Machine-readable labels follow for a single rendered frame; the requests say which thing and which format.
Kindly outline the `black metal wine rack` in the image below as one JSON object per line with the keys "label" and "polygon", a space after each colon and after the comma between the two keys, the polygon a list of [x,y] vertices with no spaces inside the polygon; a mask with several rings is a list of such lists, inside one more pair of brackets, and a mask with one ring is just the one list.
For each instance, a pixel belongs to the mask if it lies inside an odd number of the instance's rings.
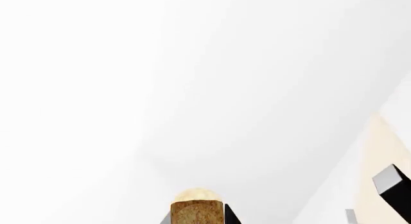
{"label": "black metal wine rack", "polygon": [[347,224],[411,224],[411,179],[391,164],[365,179],[345,210]]}

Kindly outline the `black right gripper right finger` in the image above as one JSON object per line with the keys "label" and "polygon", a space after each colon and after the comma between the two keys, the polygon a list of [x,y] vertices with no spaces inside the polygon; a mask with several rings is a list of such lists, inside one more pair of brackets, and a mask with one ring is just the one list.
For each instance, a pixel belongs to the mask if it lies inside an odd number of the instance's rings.
{"label": "black right gripper right finger", "polygon": [[224,204],[224,223],[225,224],[241,224],[237,215],[230,208],[229,204]]}

